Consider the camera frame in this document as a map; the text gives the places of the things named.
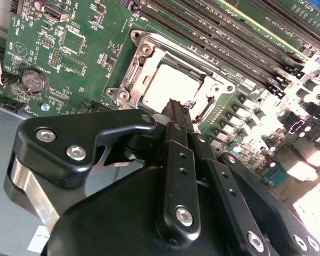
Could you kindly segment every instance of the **chip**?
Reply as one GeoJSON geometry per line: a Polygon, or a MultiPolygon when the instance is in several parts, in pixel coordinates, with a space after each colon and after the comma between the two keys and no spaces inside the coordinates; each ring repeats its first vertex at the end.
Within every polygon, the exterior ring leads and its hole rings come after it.
{"type": "Polygon", "coordinates": [[[75,54],[80,54],[85,42],[85,37],[72,31],[66,30],[64,32],[62,46],[75,54]]]}
{"type": "Polygon", "coordinates": [[[100,14],[104,14],[105,13],[105,10],[106,10],[106,7],[103,5],[103,4],[99,4],[97,6],[97,12],[100,13],[100,14]]]}

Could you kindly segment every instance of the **motherboard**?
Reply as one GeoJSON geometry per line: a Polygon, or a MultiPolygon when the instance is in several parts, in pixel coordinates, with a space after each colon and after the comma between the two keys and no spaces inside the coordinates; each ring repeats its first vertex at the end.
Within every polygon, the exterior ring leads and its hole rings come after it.
{"type": "Polygon", "coordinates": [[[155,114],[174,99],[216,155],[272,188],[317,178],[320,0],[11,0],[10,12],[10,109],[155,114]]]}

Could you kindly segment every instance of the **white label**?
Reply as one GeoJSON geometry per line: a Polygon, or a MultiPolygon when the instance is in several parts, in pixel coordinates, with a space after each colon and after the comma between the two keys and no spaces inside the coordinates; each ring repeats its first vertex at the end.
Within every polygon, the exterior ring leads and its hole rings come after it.
{"type": "Polygon", "coordinates": [[[47,228],[44,226],[39,226],[29,246],[27,247],[27,250],[31,252],[41,253],[49,238],[50,233],[47,228]]]}
{"type": "Polygon", "coordinates": [[[246,79],[246,80],[244,80],[243,85],[245,87],[247,87],[249,90],[252,90],[252,89],[254,89],[256,83],[254,83],[253,81],[251,81],[249,79],[246,79]]]}

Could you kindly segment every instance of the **screw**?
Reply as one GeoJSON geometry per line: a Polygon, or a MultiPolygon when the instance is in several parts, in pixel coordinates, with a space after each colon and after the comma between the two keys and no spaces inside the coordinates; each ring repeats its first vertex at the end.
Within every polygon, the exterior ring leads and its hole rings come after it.
{"type": "Polygon", "coordinates": [[[314,248],[315,251],[319,252],[320,251],[320,246],[317,244],[316,241],[314,241],[313,238],[310,236],[307,236],[307,241],[309,242],[310,246],[314,248]]]}
{"type": "Polygon", "coordinates": [[[127,92],[120,92],[118,95],[121,99],[126,100],[129,98],[129,93],[127,92]]]}
{"type": "Polygon", "coordinates": [[[141,46],[141,52],[144,55],[149,56],[151,54],[151,47],[148,44],[144,44],[141,46]]]}
{"type": "Polygon", "coordinates": [[[228,159],[231,163],[235,164],[236,160],[232,156],[228,156],[228,159]]]}
{"type": "Polygon", "coordinates": [[[192,214],[188,211],[188,209],[184,207],[178,207],[175,211],[177,219],[186,227],[189,227],[193,224],[192,214]]]}
{"type": "Polygon", "coordinates": [[[85,150],[79,146],[68,147],[66,154],[68,157],[76,161],[81,161],[86,157],[85,150]]]}
{"type": "Polygon", "coordinates": [[[247,234],[247,238],[250,242],[250,244],[258,251],[258,252],[264,252],[265,246],[263,245],[262,240],[253,232],[249,231],[247,234]]]}
{"type": "Polygon", "coordinates": [[[36,132],[36,137],[42,142],[52,142],[56,139],[54,132],[47,129],[41,129],[36,132]]]}
{"type": "Polygon", "coordinates": [[[200,140],[201,142],[206,142],[205,138],[203,136],[201,136],[200,134],[197,136],[198,140],[200,140]]]}
{"type": "Polygon", "coordinates": [[[46,104],[46,103],[41,104],[41,110],[42,111],[49,111],[50,110],[50,105],[46,104]]]}
{"type": "Polygon", "coordinates": [[[293,235],[295,242],[297,243],[297,245],[303,250],[303,251],[307,251],[307,245],[306,243],[297,235],[293,235]]]}
{"type": "Polygon", "coordinates": [[[150,119],[150,117],[149,117],[148,115],[143,114],[143,115],[141,115],[141,117],[142,117],[142,119],[143,119],[144,121],[146,121],[147,123],[151,123],[151,119],[150,119]]]}

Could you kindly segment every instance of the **cpu socket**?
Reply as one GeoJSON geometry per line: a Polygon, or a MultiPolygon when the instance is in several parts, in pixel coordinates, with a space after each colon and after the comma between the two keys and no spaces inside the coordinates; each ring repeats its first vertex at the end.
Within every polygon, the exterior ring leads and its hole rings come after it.
{"type": "Polygon", "coordinates": [[[199,124],[222,94],[235,91],[212,62],[164,36],[134,30],[131,39],[138,48],[123,81],[119,88],[106,89],[119,109],[161,113],[172,99],[189,109],[199,124]]]}

